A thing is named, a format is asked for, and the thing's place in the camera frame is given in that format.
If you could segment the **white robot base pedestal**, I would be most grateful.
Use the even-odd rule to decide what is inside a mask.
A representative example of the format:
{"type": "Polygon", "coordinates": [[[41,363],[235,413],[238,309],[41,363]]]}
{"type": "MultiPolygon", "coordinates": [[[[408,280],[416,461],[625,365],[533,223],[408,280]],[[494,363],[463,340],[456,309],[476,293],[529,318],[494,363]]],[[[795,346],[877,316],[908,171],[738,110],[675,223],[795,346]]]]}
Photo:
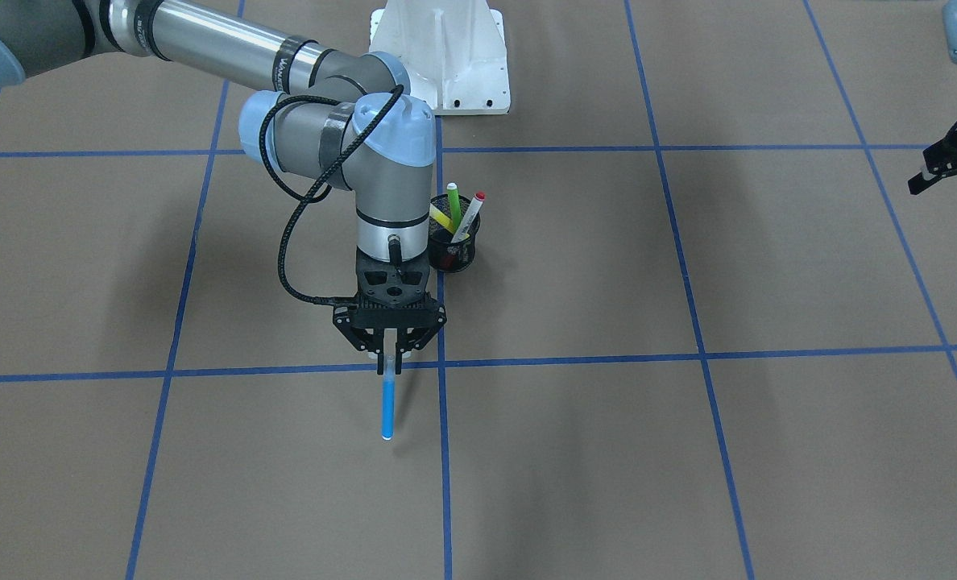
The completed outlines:
{"type": "Polygon", "coordinates": [[[396,56],[437,115],[512,108],[504,17],[486,1],[387,1],[371,12],[369,49],[396,56]]]}

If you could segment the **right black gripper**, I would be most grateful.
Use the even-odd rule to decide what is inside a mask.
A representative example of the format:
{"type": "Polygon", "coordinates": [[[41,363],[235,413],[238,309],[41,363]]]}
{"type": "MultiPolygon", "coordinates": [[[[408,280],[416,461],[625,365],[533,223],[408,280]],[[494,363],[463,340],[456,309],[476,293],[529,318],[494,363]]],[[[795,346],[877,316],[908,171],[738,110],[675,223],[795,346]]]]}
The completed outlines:
{"type": "Polygon", "coordinates": [[[448,321],[445,307],[428,292],[428,253],[395,265],[357,250],[357,293],[333,308],[333,323],[358,351],[375,352],[376,372],[391,372],[389,330],[395,331],[393,372],[402,374],[404,353],[419,351],[448,321]]]}

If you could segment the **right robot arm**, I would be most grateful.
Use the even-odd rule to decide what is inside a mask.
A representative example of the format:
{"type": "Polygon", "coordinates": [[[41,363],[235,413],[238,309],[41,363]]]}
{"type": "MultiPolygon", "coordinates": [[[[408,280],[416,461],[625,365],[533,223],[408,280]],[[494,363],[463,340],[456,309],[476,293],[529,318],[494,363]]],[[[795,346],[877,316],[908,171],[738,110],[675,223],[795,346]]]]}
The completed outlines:
{"type": "Polygon", "coordinates": [[[381,375],[400,374],[445,324],[429,293],[429,202],[435,118],[412,95],[397,56],[346,54],[306,35],[193,1],[0,1],[0,89],[101,55],[148,56],[221,78],[246,95],[242,153],[295,201],[276,251],[294,300],[332,323],[381,375]],[[288,276],[288,249],[308,209],[354,198],[352,295],[316,295],[288,276]]]}

